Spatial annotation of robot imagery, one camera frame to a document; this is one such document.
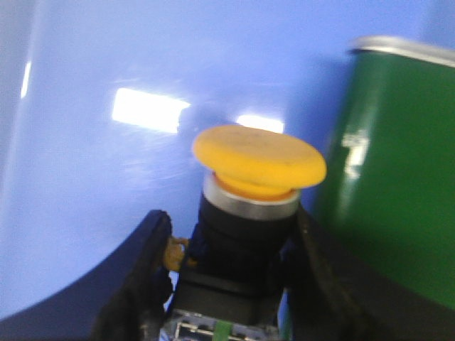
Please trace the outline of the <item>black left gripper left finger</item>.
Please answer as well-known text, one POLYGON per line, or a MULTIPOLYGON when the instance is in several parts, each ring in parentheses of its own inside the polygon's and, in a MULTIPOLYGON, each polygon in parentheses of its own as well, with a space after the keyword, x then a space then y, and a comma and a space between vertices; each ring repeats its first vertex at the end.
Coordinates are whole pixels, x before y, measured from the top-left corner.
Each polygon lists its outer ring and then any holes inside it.
POLYGON ((146 229, 139 258, 120 289, 95 320, 91 340, 159 340, 166 319, 164 303, 173 293, 164 254, 172 233, 171 218, 152 210, 139 225, 146 229))

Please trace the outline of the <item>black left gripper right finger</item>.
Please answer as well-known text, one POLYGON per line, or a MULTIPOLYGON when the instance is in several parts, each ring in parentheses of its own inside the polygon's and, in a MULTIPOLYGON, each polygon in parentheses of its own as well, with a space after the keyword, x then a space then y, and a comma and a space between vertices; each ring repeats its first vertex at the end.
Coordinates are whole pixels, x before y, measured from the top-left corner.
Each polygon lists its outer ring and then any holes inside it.
POLYGON ((289 238, 289 307, 294 340, 357 340, 356 309, 340 292, 313 238, 311 219, 296 212, 289 238))

